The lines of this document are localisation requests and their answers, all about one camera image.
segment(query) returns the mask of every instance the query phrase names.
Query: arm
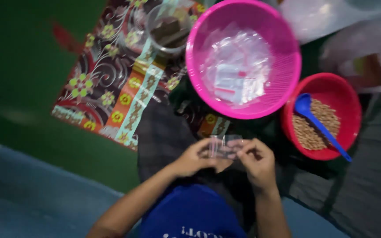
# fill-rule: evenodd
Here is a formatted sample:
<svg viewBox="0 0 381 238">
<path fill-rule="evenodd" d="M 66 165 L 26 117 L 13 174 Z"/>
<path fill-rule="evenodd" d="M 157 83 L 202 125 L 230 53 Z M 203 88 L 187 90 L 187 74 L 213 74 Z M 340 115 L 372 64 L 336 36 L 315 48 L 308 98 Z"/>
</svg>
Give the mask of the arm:
<svg viewBox="0 0 381 238">
<path fill-rule="evenodd" d="M 208 138 L 191 145 L 176 161 L 120 198 L 93 225 L 87 238 L 124 237 L 176 178 L 192 176 L 200 169 L 214 167 L 217 159 L 198 156 L 209 142 Z"/>
<path fill-rule="evenodd" d="M 237 155 L 254 188 L 258 234 L 261 238 L 292 237 L 278 193 L 272 150 L 258 139 L 242 143 Z"/>
</svg>

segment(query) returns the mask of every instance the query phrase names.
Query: green wall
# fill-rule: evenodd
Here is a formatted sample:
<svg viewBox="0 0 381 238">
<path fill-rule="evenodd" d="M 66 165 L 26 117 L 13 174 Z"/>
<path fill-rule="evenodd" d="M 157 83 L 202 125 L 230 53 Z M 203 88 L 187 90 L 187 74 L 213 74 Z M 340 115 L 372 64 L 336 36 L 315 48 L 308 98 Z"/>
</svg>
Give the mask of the green wall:
<svg viewBox="0 0 381 238">
<path fill-rule="evenodd" d="M 50 116 L 77 58 L 57 45 L 51 19 L 82 41 L 105 4 L 0 0 L 0 143 L 127 192 L 138 184 L 136 153 Z"/>
</svg>

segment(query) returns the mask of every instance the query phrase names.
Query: person's left hand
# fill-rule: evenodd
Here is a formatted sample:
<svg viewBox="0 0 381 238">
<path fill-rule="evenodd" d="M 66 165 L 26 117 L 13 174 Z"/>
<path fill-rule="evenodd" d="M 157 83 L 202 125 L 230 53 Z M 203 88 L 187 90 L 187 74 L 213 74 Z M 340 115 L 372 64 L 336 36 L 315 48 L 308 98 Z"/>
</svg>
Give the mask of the person's left hand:
<svg viewBox="0 0 381 238">
<path fill-rule="evenodd" d="M 200 152 L 212 142 L 211 138 L 205 138 L 191 145 L 174 162 L 168 165 L 178 177 L 193 176 L 200 169 L 215 167 L 219 163 L 218 158 L 201 158 Z"/>
</svg>

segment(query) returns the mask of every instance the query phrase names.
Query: blue floor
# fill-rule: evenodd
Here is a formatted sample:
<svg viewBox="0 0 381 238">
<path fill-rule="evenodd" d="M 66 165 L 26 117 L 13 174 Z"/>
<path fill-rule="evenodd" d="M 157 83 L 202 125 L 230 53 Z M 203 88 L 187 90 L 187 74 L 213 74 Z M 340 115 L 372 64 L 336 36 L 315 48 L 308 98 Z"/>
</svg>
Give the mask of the blue floor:
<svg viewBox="0 0 381 238">
<path fill-rule="evenodd" d="M 0 146 L 0 237 L 83 238 L 121 195 Z M 283 206 L 294 238 L 347 238 L 292 200 L 284 199 Z"/>
</svg>

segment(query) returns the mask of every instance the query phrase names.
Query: brown seeds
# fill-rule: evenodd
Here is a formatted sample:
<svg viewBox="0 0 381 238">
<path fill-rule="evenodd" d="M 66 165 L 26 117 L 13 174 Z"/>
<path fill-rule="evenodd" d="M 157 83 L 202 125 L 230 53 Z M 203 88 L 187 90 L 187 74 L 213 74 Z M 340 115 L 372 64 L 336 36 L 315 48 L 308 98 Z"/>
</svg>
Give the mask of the brown seeds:
<svg viewBox="0 0 381 238">
<path fill-rule="evenodd" d="M 311 102 L 311 112 L 330 131 L 332 136 L 336 138 L 340 127 L 339 118 L 334 114 L 336 110 L 322 104 L 319 100 L 313 99 Z M 298 138 L 303 148 L 309 150 L 327 148 L 324 136 L 320 132 L 317 133 L 316 129 L 304 117 L 293 114 L 292 123 L 296 138 Z"/>
</svg>

